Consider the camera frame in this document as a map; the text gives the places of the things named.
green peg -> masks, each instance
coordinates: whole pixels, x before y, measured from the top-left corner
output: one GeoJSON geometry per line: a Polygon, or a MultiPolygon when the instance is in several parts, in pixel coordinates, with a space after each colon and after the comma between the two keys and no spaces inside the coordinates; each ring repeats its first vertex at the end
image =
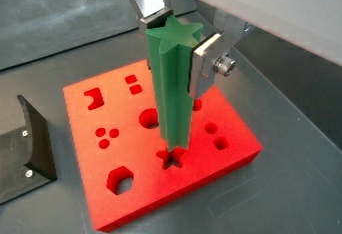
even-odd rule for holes
{"type": "Polygon", "coordinates": [[[189,60],[201,30],[200,23],[181,24],[171,15],[164,27],[145,31],[160,135],[168,151],[188,146],[193,103],[187,92],[189,60]]]}

gray table surface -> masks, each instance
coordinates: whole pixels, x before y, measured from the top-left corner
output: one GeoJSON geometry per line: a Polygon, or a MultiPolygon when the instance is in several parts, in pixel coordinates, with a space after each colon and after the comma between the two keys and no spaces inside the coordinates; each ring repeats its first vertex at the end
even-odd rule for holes
{"type": "MultiPolygon", "coordinates": [[[[263,151],[248,166],[113,233],[342,233],[340,151],[239,51],[232,53],[239,65],[216,84],[263,151]]],[[[0,72],[0,133],[24,124],[16,101],[22,94],[49,123],[58,176],[0,207],[1,234],[96,233],[61,88],[144,57],[132,31],[0,72]]]]}

shape sorting board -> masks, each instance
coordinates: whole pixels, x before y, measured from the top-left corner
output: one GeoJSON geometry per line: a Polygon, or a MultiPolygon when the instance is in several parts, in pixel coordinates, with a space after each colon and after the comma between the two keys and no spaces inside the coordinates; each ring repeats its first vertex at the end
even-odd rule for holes
{"type": "Polygon", "coordinates": [[[98,231],[112,231],[245,165],[261,149],[212,87],[195,101],[188,149],[167,152],[145,61],[64,87],[64,97],[98,231]]]}

